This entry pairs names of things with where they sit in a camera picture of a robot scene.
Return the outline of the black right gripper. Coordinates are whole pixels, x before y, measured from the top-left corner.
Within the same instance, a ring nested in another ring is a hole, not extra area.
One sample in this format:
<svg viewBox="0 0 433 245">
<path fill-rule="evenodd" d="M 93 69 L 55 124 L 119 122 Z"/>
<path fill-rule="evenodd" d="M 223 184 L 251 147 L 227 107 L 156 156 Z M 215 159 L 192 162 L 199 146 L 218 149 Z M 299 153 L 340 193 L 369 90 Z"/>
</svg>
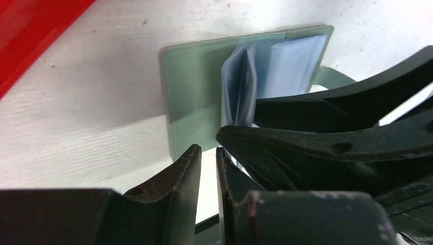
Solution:
<svg viewBox="0 0 433 245">
<path fill-rule="evenodd" d="M 432 176 L 375 198 L 410 244 L 432 244 Z"/>
</svg>

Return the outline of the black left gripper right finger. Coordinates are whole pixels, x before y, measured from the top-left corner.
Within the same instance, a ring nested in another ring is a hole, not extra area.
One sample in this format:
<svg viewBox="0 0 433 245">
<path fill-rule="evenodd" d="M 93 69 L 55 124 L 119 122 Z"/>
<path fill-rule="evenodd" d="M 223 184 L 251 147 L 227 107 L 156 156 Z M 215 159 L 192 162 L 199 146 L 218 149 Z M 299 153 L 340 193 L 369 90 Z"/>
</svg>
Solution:
<svg viewBox="0 0 433 245">
<path fill-rule="evenodd" d="M 268 191 L 216 150 L 222 244 L 397 244 L 384 209 L 368 194 Z"/>
</svg>

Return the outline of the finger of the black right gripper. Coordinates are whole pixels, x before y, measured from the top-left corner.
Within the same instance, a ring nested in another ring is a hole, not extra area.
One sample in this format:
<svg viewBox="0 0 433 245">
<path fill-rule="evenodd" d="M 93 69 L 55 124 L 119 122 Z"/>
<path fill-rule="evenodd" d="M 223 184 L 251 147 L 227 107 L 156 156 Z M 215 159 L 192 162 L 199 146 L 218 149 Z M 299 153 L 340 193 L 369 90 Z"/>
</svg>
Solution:
<svg viewBox="0 0 433 245">
<path fill-rule="evenodd" d="M 374 197 L 432 177 L 432 110 L 342 133 L 226 126 L 217 141 L 267 190 Z"/>
<path fill-rule="evenodd" d="M 262 128 L 316 133 L 356 131 L 380 119 L 432 82 L 432 46 L 351 85 L 260 99 L 254 123 Z"/>
</svg>

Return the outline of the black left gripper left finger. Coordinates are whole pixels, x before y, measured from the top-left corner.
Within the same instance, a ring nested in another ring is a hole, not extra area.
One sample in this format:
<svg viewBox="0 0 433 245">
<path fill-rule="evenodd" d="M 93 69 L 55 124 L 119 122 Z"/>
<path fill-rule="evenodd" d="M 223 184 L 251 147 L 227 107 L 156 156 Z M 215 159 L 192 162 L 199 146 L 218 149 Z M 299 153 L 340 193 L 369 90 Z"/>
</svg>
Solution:
<svg viewBox="0 0 433 245">
<path fill-rule="evenodd" d="M 192 244 L 201 148 L 124 194 L 112 189 L 1 191 L 1 244 Z"/>
</svg>

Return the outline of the green leather card holder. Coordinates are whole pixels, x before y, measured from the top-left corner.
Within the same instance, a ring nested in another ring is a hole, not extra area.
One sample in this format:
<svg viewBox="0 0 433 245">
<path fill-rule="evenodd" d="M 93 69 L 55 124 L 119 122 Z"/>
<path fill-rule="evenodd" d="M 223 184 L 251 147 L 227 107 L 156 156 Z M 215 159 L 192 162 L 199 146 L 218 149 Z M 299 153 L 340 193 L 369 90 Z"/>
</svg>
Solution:
<svg viewBox="0 0 433 245">
<path fill-rule="evenodd" d="M 221 127 L 221 68 L 238 44 L 266 40 L 296 40 L 323 35 L 331 25 L 303 27 L 276 32 L 184 43 L 160 51 L 171 158 L 177 160 L 192 144 L 203 151 L 217 147 Z"/>
</svg>

